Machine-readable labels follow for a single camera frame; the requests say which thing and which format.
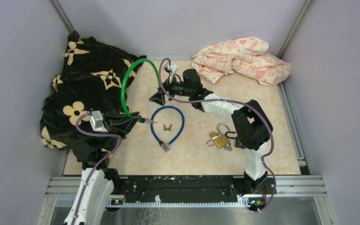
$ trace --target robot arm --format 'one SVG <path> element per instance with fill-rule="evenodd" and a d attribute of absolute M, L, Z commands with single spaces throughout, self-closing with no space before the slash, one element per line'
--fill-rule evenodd
<path fill-rule="evenodd" d="M 183 81 L 177 81 L 175 69 L 177 66 L 172 63 L 165 65 L 164 69 L 170 74 L 169 78 L 163 83 L 164 88 L 174 97 L 186 96 L 189 100 L 203 99 L 223 99 L 210 90 L 204 88 L 201 84 L 201 78 L 195 69 L 187 69 L 183 73 Z M 160 105 L 165 105 L 165 94 L 161 88 L 150 97 L 150 101 Z M 248 105 L 256 109 L 267 121 L 271 131 L 272 125 L 265 115 L 259 103 L 255 100 L 247 102 Z M 245 178 L 248 189 L 256 190 L 259 185 L 267 178 L 267 171 L 261 160 L 262 155 L 267 153 L 267 142 L 270 139 L 269 132 L 256 113 L 245 106 L 233 104 L 226 101 L 201 102 L 191 104 L 195 109 L 206 113 L 214 113 L 231 119 L 234 123 L 238 141 L 246 147 L 247 165 L 245 169 Z"/>

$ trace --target white bracket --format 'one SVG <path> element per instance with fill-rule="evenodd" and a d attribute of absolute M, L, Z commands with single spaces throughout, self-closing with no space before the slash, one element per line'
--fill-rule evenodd
<path fill-rule="evenodd" d="M 105 179 L 104 172 L 101 170 L 95 170 L 89 179 L 89 183 L 86 183 L 86 179 L 91 172 L 92 168 L 87 168 L 82 171 L 81 183 L 79 185 L 74 204 L 67 218 L 64 220 L 64 224 L 72 224 L 74 218 L 74 225 L 79 225 L 82 222 L 84 224 L 100 224 L 107 200 L 114 190 L 114 183 L 111 180 Z M 75 210 L 78 204 L 79 209 L 75 215 Z"/>
<path fill-rule="evenodd" d="M 169 73 L 169 82 L 170 83 L 172 82 L 173 77 L 177 72 L 177 68 L 178 68 L 178 66 L 173 62 L 171 62 L 170 65 L 169 65 L 169 63 L 166 63 L 166 65 L 164 65 L 164 70 L 165 71 L 170 71 L 170 73 Z"/>

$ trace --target crumpled cloth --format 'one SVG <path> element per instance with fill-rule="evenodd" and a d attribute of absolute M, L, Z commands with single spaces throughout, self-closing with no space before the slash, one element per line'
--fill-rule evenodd
<path fill-rule="evenodd" d="M 194 55 L 192 67 L 212 84 L 235 71 L 274 86 L 290 75 L 291 64 L 267 53 L 268 47 L 257 37 L 225 41 L 200 50 Z"/>

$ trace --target blue cable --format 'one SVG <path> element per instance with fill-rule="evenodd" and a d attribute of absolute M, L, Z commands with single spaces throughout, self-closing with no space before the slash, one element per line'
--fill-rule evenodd
<path fill-rule="evenodd" d="M 163 110 L 163 109 L 174 109 L 176 111 L 178 111 L 180 113 L 180 116 L 181 116 L 181 127 L 180 127 L 180 130 L 178 131 L 178 133 L 176 134 L 176 136 L 171 140 L 169 141 L 169 145 L 172 144 L 181 134 L 181 132 L 183 131 L 183 128 L 184 128 L 184 115 L 183 113 L 180 111 L 180 109 L 174 107 L 174 106 L 171 106 L 171 105 L 167 105 L 167 106 L 162 106 L 160 107 L 159 109 L 157 109 L 151 116 L 151 120 L 154 120 L 154 117 L 156 116 L 156 114 Z M 158 143 L 161 143 L 162 141 L 158 138 L 157 134 L 155 134 L 155 131 L 154 131 L 154 127 L 152 124 L 150 124 L 150 127 L 151 127 L 151 132 L 152 132 L 152 135 L 154 135 L 155 139 L 157 140 Z"/>

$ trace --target blue cable lock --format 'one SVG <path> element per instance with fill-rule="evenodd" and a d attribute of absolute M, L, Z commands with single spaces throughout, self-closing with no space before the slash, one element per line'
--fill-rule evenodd
<path fill-rule="evenodd" d="M 163 109 L 174 109 L 176 111 L 178 111 L 180 113 L 180 116 L 181 116 L 181 127 L 180 127 L 180 130 L 178 131 L 178 133 L 176 134 L 176 136 L 168 142 L 168 144 L 165 144 L 163 141 L 161 141 L 161 139 L 158 138 L 157 134 L 155 134 L 155 131 L 154 131 L 154 127 L 153 127 L 153 124 L 150 124 L 150 127 L 151 127 L 151 132 L 152 132 L 152 135 L 154 135 L 155 139 L 157 140 L 157 142 L 159 143 L 159 145 L 165 150 L 165 151 L 169 151 L 169 145 L 171 145 L 181 134 L 181 132 L 183 131 L 183 128 L 184 128 L 184 115 L 183 113 L 180 111 L 180 109 L 174 107 L 174 106 L 171 106 L 171 105 L 167 105 L 167 106 L 162 106 L 160 107 L 159 109 L 157 109 L 151 116 L 151 120 L 154 120 L 154 117 L 156 116 L 156 114 L 163 110 Z"/>

